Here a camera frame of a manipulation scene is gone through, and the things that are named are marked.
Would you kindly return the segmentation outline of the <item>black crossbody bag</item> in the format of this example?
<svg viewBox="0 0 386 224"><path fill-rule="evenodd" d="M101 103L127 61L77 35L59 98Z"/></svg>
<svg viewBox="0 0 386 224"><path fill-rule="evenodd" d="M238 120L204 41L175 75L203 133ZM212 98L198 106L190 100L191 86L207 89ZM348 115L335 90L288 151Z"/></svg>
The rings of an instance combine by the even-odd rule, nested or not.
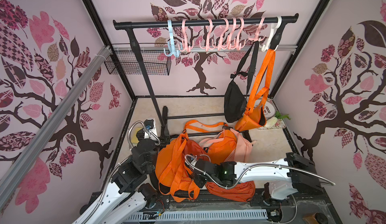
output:
<svg viewBox="0 0 386 224"><path fill-rule="evenodd" d="M247 72L242 71L249 54L252 52L250 66ZM237 70L234 74L231 74L231 82L229 83L226 93L224 95L224 115L225 119L229 123L233 123L242 118L247 104L247 94L252 85L252 79L255 73L257 57L259 52L259 42L254 42L248 49L245 55L240 60ZM246 93L243 94L239 86L234 82L237 76L243 76L247 78Z"/></svg>

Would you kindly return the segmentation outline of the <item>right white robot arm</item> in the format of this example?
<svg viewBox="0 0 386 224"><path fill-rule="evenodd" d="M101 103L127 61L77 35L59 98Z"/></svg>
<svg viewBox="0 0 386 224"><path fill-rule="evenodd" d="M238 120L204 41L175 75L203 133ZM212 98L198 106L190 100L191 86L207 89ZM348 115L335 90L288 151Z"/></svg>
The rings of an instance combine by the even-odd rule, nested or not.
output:
<svg viewBox="0 0 386 224"><path fill-rule="evenodd" d="M194 182L199 187L213 183L221 190L233 190L243 183L265 181L264 194L274 200L284 200L294 193L323 193L314 162L296 153L286 153L285 158L265 163L221 164L186 155L185 164L193 171Z"/></svg>

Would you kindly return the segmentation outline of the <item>bright orange sling bag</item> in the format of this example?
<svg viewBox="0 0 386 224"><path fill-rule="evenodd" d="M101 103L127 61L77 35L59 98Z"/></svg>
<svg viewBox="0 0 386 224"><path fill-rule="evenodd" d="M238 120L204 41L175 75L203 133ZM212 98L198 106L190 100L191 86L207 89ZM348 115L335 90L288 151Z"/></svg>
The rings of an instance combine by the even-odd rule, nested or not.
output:
<svg viewBox="0 0 386 224"><path fill-rule="evenodd" d="M245 112L235 125L235 129L239 132L259 128L266 124L263 110L269 95L275 56L275 50L268 49L255 78Z"/></svg>

